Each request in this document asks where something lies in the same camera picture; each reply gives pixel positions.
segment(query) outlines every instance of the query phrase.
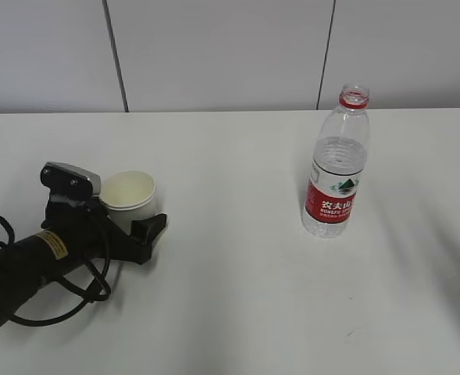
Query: red label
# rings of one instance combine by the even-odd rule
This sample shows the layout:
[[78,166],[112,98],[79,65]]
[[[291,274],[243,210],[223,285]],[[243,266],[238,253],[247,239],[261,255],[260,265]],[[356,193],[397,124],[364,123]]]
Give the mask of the red label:
[[335,198],[323,194],[309,181],[306,210],[309,215],[324,223],[342,223],[347,220],[356,193],[346,198]]

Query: white paper cup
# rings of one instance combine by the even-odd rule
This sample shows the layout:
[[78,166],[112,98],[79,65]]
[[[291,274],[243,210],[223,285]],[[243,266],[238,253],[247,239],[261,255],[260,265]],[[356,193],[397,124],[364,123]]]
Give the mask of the white paper cup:
[[102,185],[99,199],[107,208],[110,219],[130,234],[132,220],[149,219],[157,214],[152,176],[139,170],[114,174]]

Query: white wall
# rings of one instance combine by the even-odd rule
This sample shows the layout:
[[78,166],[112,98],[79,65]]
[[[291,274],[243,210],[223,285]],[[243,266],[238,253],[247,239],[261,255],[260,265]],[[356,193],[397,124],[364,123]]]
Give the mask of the white wall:
[[109,0],[131,111],[313,109],[332,0]]
[[355,80],[370,108],[460,107],[460,0],[338,0],[320,108]]
[[[313,109],[333,0],[108,0],[132,111]],[[460,0],[337,0],[321,109],[460,107]],[[0,0],[0,113],[123,111],[100,0]]]
[[123,111],[99,0],[0,0],[0,113]]

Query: white table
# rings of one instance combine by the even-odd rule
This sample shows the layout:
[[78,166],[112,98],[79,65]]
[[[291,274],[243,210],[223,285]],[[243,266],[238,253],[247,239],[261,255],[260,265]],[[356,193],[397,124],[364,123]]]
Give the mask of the white table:
[[[2,327],[0,374],[460,374],[460,109],[369,112],[369,163],[335,240],[300,220],[325,116],[0,115],[0,214],[19,239],[43,219],[48,160],[148,171],[169,215],[156,261],[125,266],[110,301]],[[76,301],[50,286],[20,315]]]

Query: yellow sticker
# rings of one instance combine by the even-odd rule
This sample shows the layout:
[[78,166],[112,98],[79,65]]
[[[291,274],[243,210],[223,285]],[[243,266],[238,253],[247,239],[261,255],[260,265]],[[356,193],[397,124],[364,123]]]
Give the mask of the yellow sticker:
[[50,230],[44,230],[43,232],[35,234],[41,240],[44,240],[51,248],[52,253],[55,255],[56,260],[65,258],[68,255],[68,250],[66,250],[65,242],[54,232]]

